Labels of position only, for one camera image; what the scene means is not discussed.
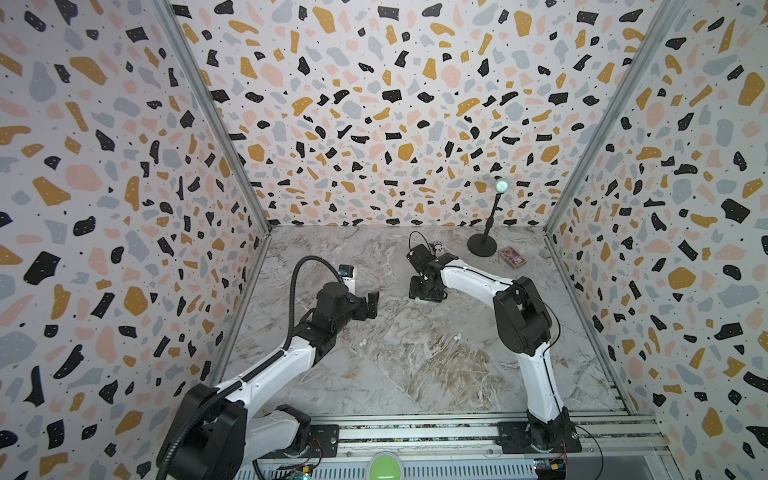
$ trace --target cable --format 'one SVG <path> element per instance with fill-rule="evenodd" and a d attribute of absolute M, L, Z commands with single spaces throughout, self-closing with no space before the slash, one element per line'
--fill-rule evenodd
<path fill-rule="evenodd" d="M 341 275 L 339 275 L 339 272 L 336 271 L 336 269 L 331 266 L 330 263 L 328 263 L 327 260 L 317 257 L 315 255 L 307 255 L 306 257 L 299 260 L 299 262 L 296 264 L 296 266 L 293 268 L 293 274 L 290 277 L 290 293 L 288 296 L 288 333 L 286 334 L 286 342 L 283 344 L 283 350 L 288 351 L 290 348 L 290 341 L 293 338 L 293 321 L 294 321 L 294 315 L 295 315 L 295 305 L 296 305 L 296 281 L 299 279 L 299 269 L 301 266 L 308 262 L 309 260 L 315 260 L 316 262 L 320 262 L 323 265 L 328 267 L 328 270 L 333 272 L 334 277 L 336 278 L 336 281 L 341 283 Z"/>
<path fill-rule="evenodd" d="M 264 478 L 264 474 L 261 472 L 261 468 L 259 468 L 259 461 L 256 458 L 254 458 L 253 461 L 250 464 L 253 465 L 253 470 L 256 472 L 256 477 L 259 480 L 266 480 Z M 291 470 L 290 472 L 286 473 L 282 477 L 277 478 L 276 480 L 286 480 L 292 474 L 293 474 L 293 470 Z"/>
<path fill-rule="evenodd" d="M 588 432 L 586 428 L 582 427 L 581 425 L 575 425 L 575 426 L 578 427 L 579 429 L 584 430 L 587 433 L 587 435 L 592 437 L 592 441 L 594 442 L 594 444 L 598 446 L 598 450 L 600 451 L 600 471 L 598 472 L 598 476 L 594 478 L 594 480 L 598 480 L 598 478 L 600 478 L 600 475 L 603 474 L 603 467 L 605 466 L 605 457 L 603 456 L 603 449 L 600 448 L 600 444 L 598 443 L 598 440 L 594 437 L 594 435 Z"/>
<path fill-rule="evenodd" d="M 554 457 L 552 460 L 549 461 L 550 464 L 555 463 L 558 458 L 563 458 L 563 466 L 565 466 L 568 463 L 568 448 L 565 446 L 565 440 L 560 442 L 561 445 L 563 445 L 563 451 L 560 455 Z"/>
<path fill-rule="evenodd" d="M 232 385 L 210 397 L 210 399 L 208 399 L 203 405 L 195 410 L 192 416 L 181 426 L 174 439 L 168 443 L 168 447 L 165 449 L 165 453 L 163 454 L 163 460 L 157 467 L 157 476 L 155 477 L 156 480 L 165 480 L 165 478 L 168 476 L 170 463 L 174 460 L 174 456 L 176 455 L 178 449 L 181 447 L 181 443 L 187 437 L 189 432 L 194 428 L 194 426 L 197 425 L 200 420 L 205 418 L 205 415 L 207 415 L 207 413 L 214 406 L 216 406 L 218 402 L 223 400 L 224 397 L 231 394 L 235 390 L 239 389 L 242 385 L 243 383 L 240 380 L 237 380 Z"/>
<path fill-rule="evenodd" d="M 307 445 L 310 447 L 310 456 L 306 457 L 306 460 L 302 463 L 297 463 L 295 465 L 283 465 L 281 467 L 278 467 L 278 470 L 296 470 L 297 468 L 302 468 L 304 465 L 309 463 L 309 461 L 312 459 L 312 454 L 315 452 L 314 447 L 312 447 L 311 444 Z"/>
<path fill-rule="evenodd" d="M 259 480 L 265 480 L 264 474 L 261 472 L 261 468 L 259 468 L 259 460 L 257 458 L 254 458 L 251 462 L 251 465 L 253 465 L 253 470 L 256 471 L 256 477 Z"/>
<path fill-rule="evenodd" d="M 418 233 L 419 235 L 422 236 L 422 238 L 424 239 L 424 244 L 427 246 L 427 250 L 429 250 L 430 253 L 434 254 L 434 250 L 432 249 L 432 245 L 429 244 L 429 240 L 427 240 L 427 237 L 424 237 L 424 234 L 419 232 L 419 231 L 417 231 L 417 230 L 412 231 L 411 234 L 408 235 L 408 250 L 411 250 L 411 237 L 413 237 L 414 233 Z"/>
<path fill-rule="evenodd" d="M 317 451 L 320 454 L 320 458 L 317 459 L 317 463 L 313 465 L 312 468 L 317 468 L 320 465 L 320 462 L 323 460 L 323 446 L 320 444 L 320 440 L 313 439 L 317 443 Z"/>

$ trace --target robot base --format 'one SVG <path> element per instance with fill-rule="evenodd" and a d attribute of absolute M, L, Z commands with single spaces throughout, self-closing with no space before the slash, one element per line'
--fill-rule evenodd
<path fill-rule="evenodd" d="M 310 425 L 308 446 L 312 449 L 312 458 L 320 458 L 322 452 L 323 458 L 334 458 L 339 450 L 339 426 L 338 425 Z M 303 461 L 308 452 L 301 452 Z M 280 458 L 286 460 L 297 460 L 295 452 L 290 449 L 275 450 L 267 453 L 261 458 Z"/>
<path fill-rule="evenodd" d="M 531 413 L 527 422 L 499 422 L 496 444 L 505 454 L 514 453 L 560 453 L 565 449 L 570 453 L 581 451 L 576 427 L 563 407 L 562 413 L 554 420 L 544 423 Z"/>
<path fill-rule="evenodd" d="M 412 300 L 423 300 L 425 302 L 442 302 L 447 296 L 445 292 L 440 289 L 428 288 L 422 282 L 420 276 L 415 275 L 411 277 L 411 287 L 408 290 L 408 298 Z"/>

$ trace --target green button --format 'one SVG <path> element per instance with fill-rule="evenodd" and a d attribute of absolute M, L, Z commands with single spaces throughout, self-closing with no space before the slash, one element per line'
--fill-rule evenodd
<path fill-rule="evenodd" d="M 391 453 L 379 453 L 368 466 L 368 480 L 400 480 L 402 466 Z"/>

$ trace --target lamp base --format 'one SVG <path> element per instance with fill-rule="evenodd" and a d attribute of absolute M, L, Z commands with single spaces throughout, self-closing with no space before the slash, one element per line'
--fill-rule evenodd
<path fill-rule="evenodd" d="M 467 240 L 467 248 L 473 254 L 478 257 L 490 257 L 496 253 L 496 240 L 491 237 L 486 237 L 485 242 L 483 240 L 483 233 L 475 233 L 469 240 Z"/>

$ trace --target small box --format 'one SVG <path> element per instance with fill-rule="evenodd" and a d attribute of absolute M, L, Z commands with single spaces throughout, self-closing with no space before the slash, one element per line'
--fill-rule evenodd
<path fill-rule="evenodd" d="M 512 268 L 516 269 L 521 265 L 525 265 L 525 258 L 512 247 L 502 248 L 498 251 L 498 254 L 501 255 Z"/>

